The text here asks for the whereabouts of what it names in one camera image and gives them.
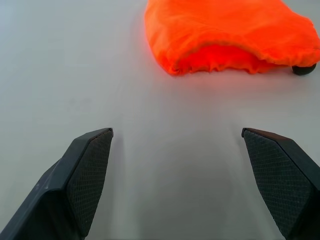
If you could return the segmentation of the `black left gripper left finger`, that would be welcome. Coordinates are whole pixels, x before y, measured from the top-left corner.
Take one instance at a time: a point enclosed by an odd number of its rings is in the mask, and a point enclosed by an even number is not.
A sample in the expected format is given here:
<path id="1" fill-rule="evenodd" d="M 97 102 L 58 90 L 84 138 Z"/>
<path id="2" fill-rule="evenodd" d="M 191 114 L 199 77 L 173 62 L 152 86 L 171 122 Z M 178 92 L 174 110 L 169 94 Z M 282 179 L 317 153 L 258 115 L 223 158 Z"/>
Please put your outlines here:
<path id="1" fill-rule="evenodd" d="M 104 188 L 112 128 L 75 138 L 0 233 L 2 240 L 83 240 Z"/>

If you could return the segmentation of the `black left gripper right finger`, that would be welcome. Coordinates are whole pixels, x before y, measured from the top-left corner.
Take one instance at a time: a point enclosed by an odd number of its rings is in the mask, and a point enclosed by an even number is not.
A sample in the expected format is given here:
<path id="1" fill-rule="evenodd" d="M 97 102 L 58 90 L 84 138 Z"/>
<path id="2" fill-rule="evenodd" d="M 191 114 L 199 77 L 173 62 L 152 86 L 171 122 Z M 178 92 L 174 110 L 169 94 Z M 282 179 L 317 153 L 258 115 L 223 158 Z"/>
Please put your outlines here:
<path id="1" fill-rule="evenodd" d="M 243 128 L 256 185 L 287 240 L 320 238 L 320 167 L 292 139 Z"/>

